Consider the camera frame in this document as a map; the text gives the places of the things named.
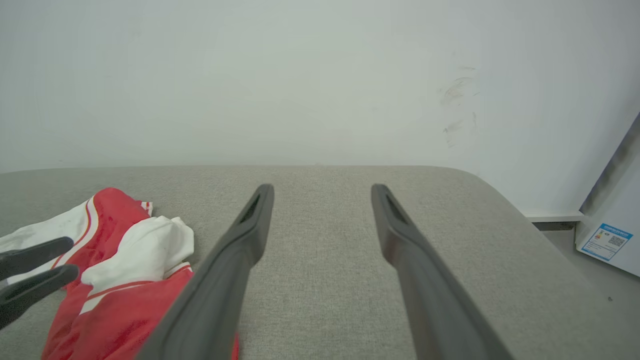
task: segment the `gray fabric surface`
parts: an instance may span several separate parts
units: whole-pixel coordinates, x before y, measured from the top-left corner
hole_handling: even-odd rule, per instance
[[[370,203],[389,185],[517,359],[631,359],[627,325],[491,186],[437,167],[145,167],[0,175],[0,234],[113,186],[180,216],[196,265],[261,183],[275,187],[264,257],[239,324],[242,359],[415,357],[394,269]],[[5,359],[39,357],[63,294],[0,332]]]

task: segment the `red and white garment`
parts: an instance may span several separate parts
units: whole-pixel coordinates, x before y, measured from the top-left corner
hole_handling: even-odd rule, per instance
[[[0,251],[69,236],[74,247],[38,268],[9,278],[75,264],[80,276],[65,288],[42,359],[134,359],[193,276],[184,258],[193,231],[180,218],[150,217],[152,203],[107,188],[45,222],[0,238]],[[237,338],[233,359],[238,356]]]

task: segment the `red fabric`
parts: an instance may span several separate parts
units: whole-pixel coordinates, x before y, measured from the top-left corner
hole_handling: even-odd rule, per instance
[[[80,281],[82,273],[113,256],[124,233],[149,217],[139,201],[114,188],[98,192],[93,203],[98,228],[93,238],[67,261],[79,267],[80,276],[66,286],[67,296],[49,330],[42,359],[134,359],[193,276],[190,267],[184,267],[163,281],[129,284],[132,288],[117,286],[103,291],[105,296],[95,308],[80,315],[92,290],[92,286]],[[238,358],[238,348],[236,335],[233,360]]]

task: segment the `floor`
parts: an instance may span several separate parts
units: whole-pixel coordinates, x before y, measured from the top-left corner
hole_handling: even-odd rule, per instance
[[[538,229],[602,292],[636,333],[640,333],[640,277],[575,250],[575,229]]]

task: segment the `red stripe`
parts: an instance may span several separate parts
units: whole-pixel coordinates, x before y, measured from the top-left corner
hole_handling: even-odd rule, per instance
[[[175,274],[183,271],[184,269],[189,268],[191,269],[191,265],[184,265],[183,267],[179,268],[178,270],[174,271],[173,274],[169,275],[169,277],[167,279],[170,279],[171,276],[174,276]]]
[[[91,215],[89,215],[89,201],[91,201],[91,199],[87,200],[86,204],[84,205],[84,210],[86,211],[86,217],[87,219],[89,219],[89,221],[87,221],[86,223],[86,229],[84,230],[84,234],[82,234],[82,236],[80,237],[80,240],[74,243],[74,246],[76,246],[77,243],[79,243],[80,241],[82,241],[82,239],[84,239],[86,234],[89,232],[89,228],[91,227]],[[58,258],[56,259],[56,262],[53,263],[53,266],[51,267],[52,269],[56,267],[56,265],[58,264],[58,262],[60,261],[63,255],[64,254],[58,256]]]
[[[122,288],[128,288],[128,287],[130,287],[130,286],[135,286],[135,285],[148,284],[148,283],[150,283],[150,282],[153,282],[153,281],[149,281],[149,280],[147,280],[147,281],[134,281],[134,282],[129,282],[129,283],[127,283],[127,284],[122,284],[122,285],[114,286],[114,287],[112,287],[112,288],[109,288],[109,289],[107,289],[107,290],[100,291],[99,293],[95,293],[95,294],[93,294],[93,295],[91,295],[91,296],[87,297],[87,298],[86,298],[86,301],[89,301],[89,300],[91,300],[91,299],[93,299],[93,298],[96,298],[96,297],[98,297],[98,296],[102,296],[102,295],[104,295],[104,294],[106,294],[106,293],[110,293],[110,292],[112,292],[112,291],[120,290],[120,289],[122,289]]]

